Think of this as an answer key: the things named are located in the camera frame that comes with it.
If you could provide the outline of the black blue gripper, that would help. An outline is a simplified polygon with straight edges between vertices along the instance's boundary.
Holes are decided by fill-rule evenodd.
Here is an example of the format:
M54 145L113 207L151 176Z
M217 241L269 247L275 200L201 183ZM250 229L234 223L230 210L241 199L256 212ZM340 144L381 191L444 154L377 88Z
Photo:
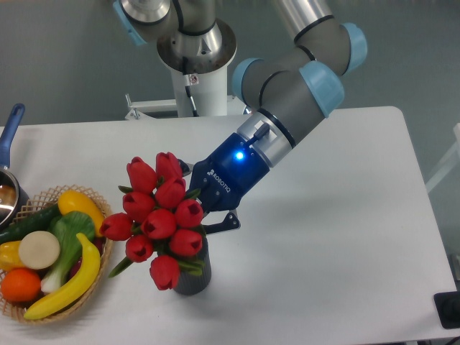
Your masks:
M245 140L233 133L205 160L192 163L178 160L183 177L190 175L190 189L199 189L198 200L204 212L229 212L223 221L204 225L206 233L221 233L241 227L237 211L241 199L269 171L268 164L253 148L259 140L252 137Z

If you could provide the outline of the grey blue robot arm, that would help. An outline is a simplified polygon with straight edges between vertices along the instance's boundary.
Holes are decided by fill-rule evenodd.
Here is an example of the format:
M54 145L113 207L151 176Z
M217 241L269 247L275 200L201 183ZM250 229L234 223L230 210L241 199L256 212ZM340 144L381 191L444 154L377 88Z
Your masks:
M344 100L341 76L367 56L364 33L341 24L324 1L277 1L294 48L274 62L252 58L232 75L232 29L214 1L115 1L114 10L137 45L155 42L170 70L181 117L224 116L232 92L249 118L205 160L185 167L205 213L223 211L212 234L236 229L242 197Z

